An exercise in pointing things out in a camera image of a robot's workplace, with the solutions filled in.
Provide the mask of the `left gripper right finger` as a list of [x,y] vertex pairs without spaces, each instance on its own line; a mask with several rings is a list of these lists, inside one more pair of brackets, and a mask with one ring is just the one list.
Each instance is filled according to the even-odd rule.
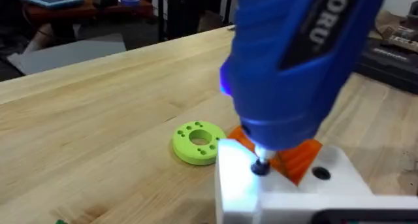
[[272,168],[303,193],[371,195],[372,191],[342,149],[306,140],[295,148],[278,151]]

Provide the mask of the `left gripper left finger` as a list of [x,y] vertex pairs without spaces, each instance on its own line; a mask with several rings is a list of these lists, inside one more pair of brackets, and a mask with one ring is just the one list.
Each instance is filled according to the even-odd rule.
[[251,223],[262,194],[297,191],[296,185],[272,168],[272,159],[263,164],[240,127],[218,143],[217,223]]

